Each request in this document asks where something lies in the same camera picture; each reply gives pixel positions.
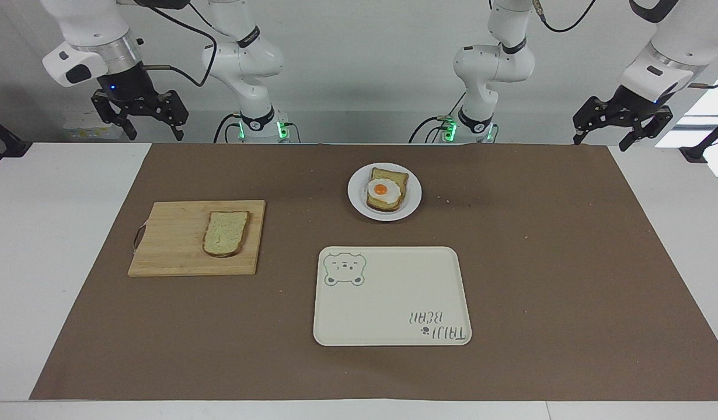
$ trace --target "wall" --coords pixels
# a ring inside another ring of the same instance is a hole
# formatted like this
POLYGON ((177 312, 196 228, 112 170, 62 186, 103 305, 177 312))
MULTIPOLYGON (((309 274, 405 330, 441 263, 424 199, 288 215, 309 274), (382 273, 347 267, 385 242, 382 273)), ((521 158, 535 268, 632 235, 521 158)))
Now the wall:
MULTIPOLYGON (((193 2, 207 13, 206 2, 193 2)), ((577 3, 549 0, 551 24, 571 24, 588 2, 577 3)), ((121 10, 134 35, 145 40, 146 64, 175 64, 200 77, 207 40, 150 10, 121 10)), ((300 125, 306 141, 407 141, 420 120, 449 111, 462 93, 452 71, 456 51, 494 43, 483 0, 252 0, 250 10, 263 35, 284 51, 284 72, 266 83, 274 104, 300 125)), ((204 27, 192 12, 174 14, 204 27)), ((528 34, 537 60, 533 76, 494 87, 500 92, 499 141, 570 143, 573 113, 591 95, 610 98, 618 75, 653 31, 625 0, 597 2, 583 24, 566 34, 546 31, 534 16, 528 34)), ((23 138, 62 140, 62 112, 92 108, 94 82, 61 88, 41 67, 41 57, 61 41, 57 24, 37 0, 0 0, 0 120, 23 138)), ((209 141, 221 116, 236 109, 217 80, 198 89, 173 73, 153 77, 158 90, 178 90, 191 110, 186 141, 209 141)), ((700 81, 717 77, 718 61, 700 81)), ((670 105, 681 116, 702 94, 687 90, 670 105)), ((139 141, 170 141, 165 125, 135 122, 139 141)), ((595 132, 588 141, 615 144, 624 132, 595 132)))

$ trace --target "white plate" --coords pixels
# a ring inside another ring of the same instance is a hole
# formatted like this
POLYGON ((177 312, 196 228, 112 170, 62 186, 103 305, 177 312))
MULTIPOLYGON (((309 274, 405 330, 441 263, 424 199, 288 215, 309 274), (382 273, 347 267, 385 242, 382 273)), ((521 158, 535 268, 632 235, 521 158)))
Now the white plate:
POLYGON ((362 167, 354 172, 348 181, 348 200, 356 208, 359 213, 370 219, 392 222, 407 218, 413 213, 421 203, 421 183, 413 172, 402 167, 401 165, 391 164, 388 162, 378 162, 362 167), (406 183, 406 195, 398 210, 394 212, 380 212, 367 205, 367 185, 372 178, 372 168, 377 167, 385 170, 393 170, 395 172, 405 172, 408 174, 408 182, 406 183))
POLYGON ((313 336, 324 346, 468 343, 458 255, 448 247, 325 248, 313 336))

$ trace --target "table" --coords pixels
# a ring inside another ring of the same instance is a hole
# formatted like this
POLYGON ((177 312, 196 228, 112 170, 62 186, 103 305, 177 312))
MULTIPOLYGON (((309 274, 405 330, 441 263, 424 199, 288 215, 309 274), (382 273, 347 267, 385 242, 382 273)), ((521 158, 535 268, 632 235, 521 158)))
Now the table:
MULTIPOLYGON (((36 144, 23 159, 0 164, 0 278, 9 279, 0 282, 0 401, 24 401, 29 395, 146 151, 145 144, 36 144), (88 228, 87 220, 94 225, 88 228), (25 241, 20 230, 35 226, 39 233, 25 241), (32 280, 39 277, 44 281, 32 280)), ((718 339, 717 179, 704 166, 685 164, 674 150, 637 147, 612 153, 718 339)), ((0 402, 0 418, 29 413, 79 418, 90 412, 93 417, 102 412, 148 418, 154 412, 184 418, 201 410, 213 418, 247 412, 262 418, 314 418, 320 412, 327 418, 346 411, 357 418, 368 412, 387 418, 399 412, 418 418, 609 418, 618 413, 623 418, 718 418, 718 403, 0 402)))

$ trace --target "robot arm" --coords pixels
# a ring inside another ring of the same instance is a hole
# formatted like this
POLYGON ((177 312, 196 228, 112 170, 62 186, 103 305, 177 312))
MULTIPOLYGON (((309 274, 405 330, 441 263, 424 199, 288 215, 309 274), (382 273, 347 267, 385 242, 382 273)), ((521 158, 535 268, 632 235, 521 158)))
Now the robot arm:
POLYGON ((532 9, 532 0, 494 0, 488 27, 500 44, 466 46, 455 56, 455 74, 466 87, 456 116, 465 127, 459 135, 481 138, 492 122, 499 94, 489 82, 522 82, 533 73, 535 58, 525 39, 532 9))
MULTIPOLYGON (((281 50, 260 35, 245 0, 209 0, 213 26, 235 42, 221 43, 211 75, 235 94, 245 138, 280 139, 283 117, 274 109, 268 88, 259 80, 277 75, 284 67, 281 50)), ((209 63, 212 48, 202 60, 209 63)))
POLYGON ((642 19, 657 24, 657 31, 619 77, 613 98, 605 102, 592 96, 574 115, 575 144, 608 125, 631 128, 619 143, 622 151, 642 138, 655 138, 673 117, 668 99, 717 57, 718 1, 660 0, 652 9, 629 3, 642 19))
MULTIPOLYGON (((129 115, 149 116, 166 123, 178 141, 188 111, 177 92, 157 93, 143 67, 137 45, 115 0, 40 0, 63 32, 65 42, 43 59, 43 65, 60 85, 71 87, 97 79, 100 89, 92 96, 106 123, 119 125, 133 140, 129 115)), ((189 0, 145 0, 144 5, 179 9, 189 0)))

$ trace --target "cutting board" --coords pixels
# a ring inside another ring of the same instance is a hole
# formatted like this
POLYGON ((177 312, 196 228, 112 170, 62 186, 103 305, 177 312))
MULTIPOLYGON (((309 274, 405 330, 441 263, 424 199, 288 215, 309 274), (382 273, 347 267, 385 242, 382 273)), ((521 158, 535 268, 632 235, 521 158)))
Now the cutting board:
POLYGON ((128 269, 130 277, 255 274, 263 230, 263 200, 156 202, 128 269), (228 258, 204 252, 210 212, 250 212, 242 250, 228 258))

